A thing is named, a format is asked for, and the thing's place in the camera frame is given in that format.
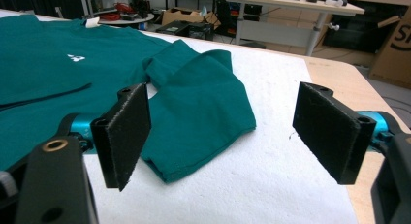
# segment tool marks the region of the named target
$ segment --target cardboard box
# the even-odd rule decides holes
[[[200,16],[200,11],[185,8],[171,8],[163,13],[161,25],[167,25],[175,20],[187,22],[208,22],[214,24],[214,29],[221,23],[214,12],[208,12],[205,16]]]
[[[377,53],[368,76],[411,89],[411,8]]]

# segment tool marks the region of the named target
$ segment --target floor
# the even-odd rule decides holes
[[[155,31],[161,25],[151,24],[148,31]],[[214,34],[214,42],[233,44],[234,39],[222,35]],[[263,48],[259,43],[248,42],[241,40],[241,45],[247,45],[254,48]],[[368,80],[374,89],[384,98],[384,100],[391,106],[402,121],[411,129],[411,90],[399,86],[384,83],[378,80],[371,80],[368,78],[368,68],[357,67],[360,73]]]

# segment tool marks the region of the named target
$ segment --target white logo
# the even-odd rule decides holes
[[[72,59],[74,62],[78,62],[78,61],[81,61],[81,60],[83,60],[83,59],[85,59],[85,57],[82,57],[82,56],[74,56],[74,55],[70,55],[70,54],[67,54],[69,57],[70,57],[70,59]]]

